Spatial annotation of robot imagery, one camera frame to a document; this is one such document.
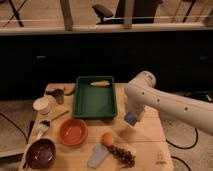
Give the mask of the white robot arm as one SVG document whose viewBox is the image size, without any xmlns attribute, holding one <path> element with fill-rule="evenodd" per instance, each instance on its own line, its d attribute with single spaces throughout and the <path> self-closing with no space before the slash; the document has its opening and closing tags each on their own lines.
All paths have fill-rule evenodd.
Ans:
<svg viewBox="0 0 213 171">
<path fill-rule="evenodd" d="M 129 81 L 124 92 L 130 109 L 147 105 L 213 136 L 212 103 L 166 93 L 155 89 L 155 84 L 156 78 L 149 71 L 142 71 Z"/>
</svg>

